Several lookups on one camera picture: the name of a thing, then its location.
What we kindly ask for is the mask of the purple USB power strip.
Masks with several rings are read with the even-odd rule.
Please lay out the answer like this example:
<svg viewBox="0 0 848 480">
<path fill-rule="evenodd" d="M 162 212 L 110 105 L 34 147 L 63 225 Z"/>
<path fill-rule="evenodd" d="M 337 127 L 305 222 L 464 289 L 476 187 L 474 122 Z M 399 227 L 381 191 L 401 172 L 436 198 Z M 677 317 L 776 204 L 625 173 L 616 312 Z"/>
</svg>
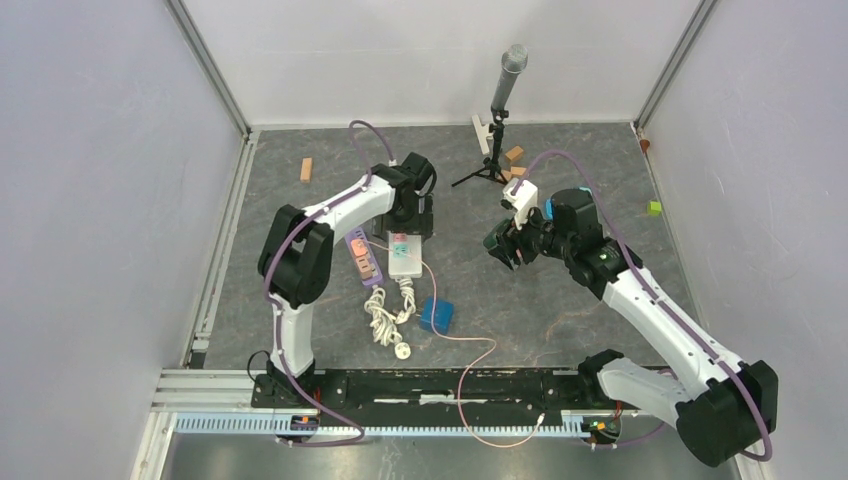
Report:
<svg viewBox="0 0 848 480">
<path fill-rule="evenodd" d="M 361 226 L 355 227 L 345 235 L 344 242 L 362 284 L 366 288 L 382 286 L 384 276 L 364 229 Z"/>
</svg>

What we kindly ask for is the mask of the blue cube socket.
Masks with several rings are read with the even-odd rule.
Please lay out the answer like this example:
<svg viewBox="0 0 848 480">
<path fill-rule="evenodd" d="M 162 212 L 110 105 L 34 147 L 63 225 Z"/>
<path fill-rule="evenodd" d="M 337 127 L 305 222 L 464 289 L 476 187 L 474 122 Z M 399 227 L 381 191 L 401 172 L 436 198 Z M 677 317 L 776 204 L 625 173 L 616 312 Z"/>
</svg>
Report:
<svg viewBox="0 0 848 480">
<path fill-rule="evenodd" d="M 427 297 L 418 321 L 419 327 L 430 333 L 448 335 L 455 306 L 449 301 Z"/>
</svg>

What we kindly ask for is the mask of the white multicolour power strip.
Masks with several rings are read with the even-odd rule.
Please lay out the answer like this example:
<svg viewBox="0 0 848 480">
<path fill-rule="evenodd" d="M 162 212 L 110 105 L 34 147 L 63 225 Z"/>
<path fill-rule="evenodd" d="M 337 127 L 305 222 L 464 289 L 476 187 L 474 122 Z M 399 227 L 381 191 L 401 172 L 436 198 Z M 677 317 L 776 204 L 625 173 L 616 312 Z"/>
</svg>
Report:
<svg viewBox="0 0 848 480">
<path fill-rule="evenodd" d="M 390 232 L 388 237 L 388 273 L 392 280 L 417 279 L 423 275 L 422 236 Z"/>
</svg>

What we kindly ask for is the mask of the pink charger plug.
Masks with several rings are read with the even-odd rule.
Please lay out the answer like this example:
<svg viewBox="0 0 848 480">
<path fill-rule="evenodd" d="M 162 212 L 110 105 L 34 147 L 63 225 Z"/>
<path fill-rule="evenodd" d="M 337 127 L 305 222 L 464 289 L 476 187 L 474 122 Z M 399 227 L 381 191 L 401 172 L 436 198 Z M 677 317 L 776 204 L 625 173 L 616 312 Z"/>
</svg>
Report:
<svg viewBox="0 0 848 480">
<path fill-rule="evenodd" d="M 355 258 L 367 257 L 369 254 L 368 244 L 360 238 L 350 241 L 351 253 Z"/>
</svg>

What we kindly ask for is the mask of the brown charger plug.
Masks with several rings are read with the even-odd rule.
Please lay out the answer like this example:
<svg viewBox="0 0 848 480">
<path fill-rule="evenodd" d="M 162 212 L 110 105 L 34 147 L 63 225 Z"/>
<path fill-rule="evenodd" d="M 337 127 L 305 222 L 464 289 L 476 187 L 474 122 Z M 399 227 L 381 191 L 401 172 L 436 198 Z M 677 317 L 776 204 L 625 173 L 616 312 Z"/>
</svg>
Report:
<svg viewBox="0 0 848 480">
<path fill-rule="evenodd" d="M 374 266 L 373 259 L 369 256 L 356 258 L 355 260 L 359 275 L 362 279 L 369 279 L 375 275 L 377 268 Z"/>
</svg>

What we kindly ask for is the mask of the dark green cube socket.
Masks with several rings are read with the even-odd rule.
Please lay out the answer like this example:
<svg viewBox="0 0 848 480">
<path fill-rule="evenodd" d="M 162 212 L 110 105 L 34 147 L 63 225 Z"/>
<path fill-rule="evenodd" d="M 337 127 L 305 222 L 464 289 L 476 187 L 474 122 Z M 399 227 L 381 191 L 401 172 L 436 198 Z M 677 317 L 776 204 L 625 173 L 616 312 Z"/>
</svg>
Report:
<svg viewBox="0 0 848 480">
<path fill-rule="evenodd" d="M 498 223 L 484 238 L 483 246 L 493 258 L 514 270 L 523 264 L 521 247 L 513 221 L 505 219 Z"/>
</svg>

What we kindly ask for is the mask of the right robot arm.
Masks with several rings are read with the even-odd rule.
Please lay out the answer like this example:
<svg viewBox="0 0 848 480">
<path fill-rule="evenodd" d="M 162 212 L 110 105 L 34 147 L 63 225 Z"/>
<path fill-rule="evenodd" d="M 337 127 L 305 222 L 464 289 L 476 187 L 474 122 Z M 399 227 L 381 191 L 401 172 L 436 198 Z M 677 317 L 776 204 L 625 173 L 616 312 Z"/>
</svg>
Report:
<svg viewBox="0 0 848 480">
<path fill-rule="evenodd" d="M 591 408 L 620 401 L 674 428 L 701 463 L 717 467 L 743 455 L 767 461 L 776 429 L 779 379 L 765 361 L 744 361 L 711 337 L 662 289 L 638 255 L 599 221 L 587 189 L 564 189 L 546 203 L 530 182 L 513 180 L 502 206 L 513 216 L 486 237 L 508 268 L 543 256 L 627 320 L 666 362 L 661 374 L 605 350 L 578 367 L 580 400 Z"/>
</svg>

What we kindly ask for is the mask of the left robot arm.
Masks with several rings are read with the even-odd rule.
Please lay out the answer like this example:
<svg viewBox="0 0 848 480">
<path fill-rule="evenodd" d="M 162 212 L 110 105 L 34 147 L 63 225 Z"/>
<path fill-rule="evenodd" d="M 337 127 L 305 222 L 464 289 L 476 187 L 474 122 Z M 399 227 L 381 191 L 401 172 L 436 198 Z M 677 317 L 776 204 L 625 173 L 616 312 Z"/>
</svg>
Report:
<svg viewBox="0 0 848 480">
<path fill-rule="evenodd" d="M 433 164 L 417 153 L 398 165 L 377 164 L 353 186 L 306 207 L 281 207 L 257 264 L 272 308 L 272 350 L 258 385 L 290 407 L 314 394 L 312 323 L 315 302 L 332 270 L 334 248 L 366 223 L 390 247 L 418 253 L 433 233 Z"/>
</svg>

